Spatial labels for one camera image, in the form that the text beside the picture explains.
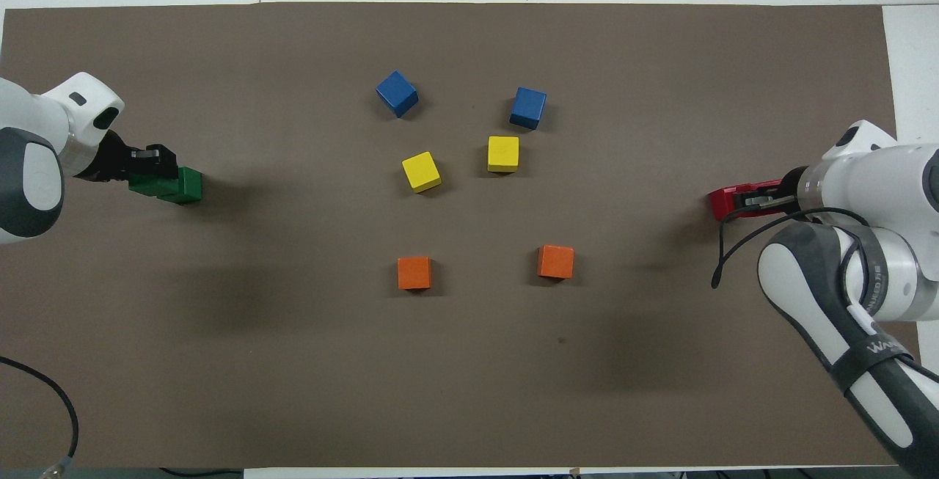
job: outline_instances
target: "brown table surface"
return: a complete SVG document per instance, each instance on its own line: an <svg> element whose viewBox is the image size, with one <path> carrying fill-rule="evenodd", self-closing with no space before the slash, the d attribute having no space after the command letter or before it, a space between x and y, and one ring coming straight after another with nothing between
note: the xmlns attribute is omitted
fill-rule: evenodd
<svg viewBox="0 0 939 479"><path fill-rule="evenodd" d="M373 90L395 69L400 120ZM704 200L894 128L877 7L7 11L0 76L81 70L205 199L70 179L58 224L0 249L0 352L70 393L79 466L890 462L764 300L765 238L709 288ZM547 92L537 131L507 123L519 85ZM493 134L516 174L486 172ZM412 194L426 150L443 185ZM573 279L534 275L546 243ZM396 288L407 255L432 289ZM0 375L0 462L58 458L56 396Z"/></svg>

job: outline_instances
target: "blue cube top face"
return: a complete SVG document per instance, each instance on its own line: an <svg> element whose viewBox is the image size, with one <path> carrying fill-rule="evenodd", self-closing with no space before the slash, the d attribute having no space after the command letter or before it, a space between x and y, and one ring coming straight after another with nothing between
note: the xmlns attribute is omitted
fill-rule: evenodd
<svg viewBox="0 0 939 479"><path fill-rule="evenodd" d="M544 110L544 101L547 100L547 94L531 90L531 88L519 87L516 92L516 102L512 105L512 115L509 116L509 122L514 125L520 125L524 128L537 128L541 121L541 112Z"/></svg>
<svg viewBox="0 0 939 479"><path fill-rule="evenodd" d="M379 93L379 98L385 102L385 105L388 105L388 108L395 112L395 116L399 118L417 103L417 89L397 70L386 77L385 81L380 82L375 87L375 91Z"/></svg>

